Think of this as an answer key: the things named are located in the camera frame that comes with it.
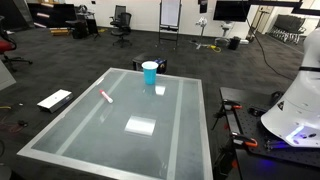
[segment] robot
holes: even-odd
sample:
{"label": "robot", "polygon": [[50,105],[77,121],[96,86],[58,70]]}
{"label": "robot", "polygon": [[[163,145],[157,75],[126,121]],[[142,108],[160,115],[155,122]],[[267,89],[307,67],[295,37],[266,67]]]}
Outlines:
{"label": "robot", "polygon": [[320,28],[304,41],[299,73],[261,117],[263,126],[293,147],[320,148]]}
{"label": "robot", "polygon": [[201,43],[201,41],[202,41],[202,37],[203,37],[203,31],[204,31],[204,28],[206,27],[207,23],[208,23],[208,20],[205,17],[201,17],[199,19],[199,21],[196,23],[196,26],[200,26],[202,28],[199,43],[196,43],[196,45],[197,45],[196,49],[200,49],[201,46],[206,46],[206,45],[203,45]]}

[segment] black chair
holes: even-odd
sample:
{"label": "black chair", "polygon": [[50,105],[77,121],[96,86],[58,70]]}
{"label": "black chair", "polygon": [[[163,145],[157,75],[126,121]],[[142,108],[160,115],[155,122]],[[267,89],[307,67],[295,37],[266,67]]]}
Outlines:
{"label": "black chair", "polygon": [[120,38],[118,41],[114,42],[113,45],[120,44],[121,47],[123,47],[124,43],[130,44],[130,46],[132,45],[129,40],[123,39],[124,36],[127,36],[131,33],[130,20],[130,13],[121,13],[119,27],[111,31],[111,35],[118,36]]}
{"label": "black chair", "polygon": [[0,36],[3,40],[0,40],[0,55],[4,56],[2,62],[8,63],[11,71],[15,72],[16,69],[13,68],[12,62],[27,62],[32,64],[32,61],[25,60],[21,57],[9,58],[5,55],[7,51],[14,51],[17,49],[17,43],[8,36],[7,32],[3,29],[2,21],[4,20],[3,16],[0,16]]}
{"label": "black chair", "polygon": [[110,17],[112,19],[112,21],[110,22],[110,25],[112,25],[114,27],[119,27],[121,13],[125,13],[125,12],[126,12],[126,6],[116,5],[116,9],[114,11],[114,16]]}

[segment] plastic cup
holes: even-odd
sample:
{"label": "plastic cup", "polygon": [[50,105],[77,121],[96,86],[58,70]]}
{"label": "plastic cup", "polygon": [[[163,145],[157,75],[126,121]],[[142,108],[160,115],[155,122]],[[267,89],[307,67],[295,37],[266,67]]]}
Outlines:
{"label": "plastic cup", "polygon": [[153,61],[146,61],[142,63],[144,81],[146,84],[155,84],[158,66],[158,63]]}

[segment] monitor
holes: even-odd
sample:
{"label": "monitor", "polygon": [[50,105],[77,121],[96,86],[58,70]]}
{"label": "monitor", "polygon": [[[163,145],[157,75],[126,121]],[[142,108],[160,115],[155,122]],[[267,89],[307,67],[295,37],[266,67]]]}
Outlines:
{"label": "monitor", "polygon": [[29,11],[36,27],[63,28],[69,27],[66,21],[77,20],[73,4],[43,5],[28,3]]}
{"label": "monitor", "polygon": [[249,10],[248,1],[218,0],[213,20],[245,22]]}

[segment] frosted glass tabletop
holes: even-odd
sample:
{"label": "frosted glass tabletop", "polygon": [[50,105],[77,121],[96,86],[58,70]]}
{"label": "frosted glass tabletop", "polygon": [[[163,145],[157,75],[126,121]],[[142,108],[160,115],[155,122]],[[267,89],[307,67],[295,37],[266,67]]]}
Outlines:
{"label": "frosted glass tabletop", "polygon": [[115,179],[213,179],[203,103],[200,80],[146,85],[110,68],[18,155]]}

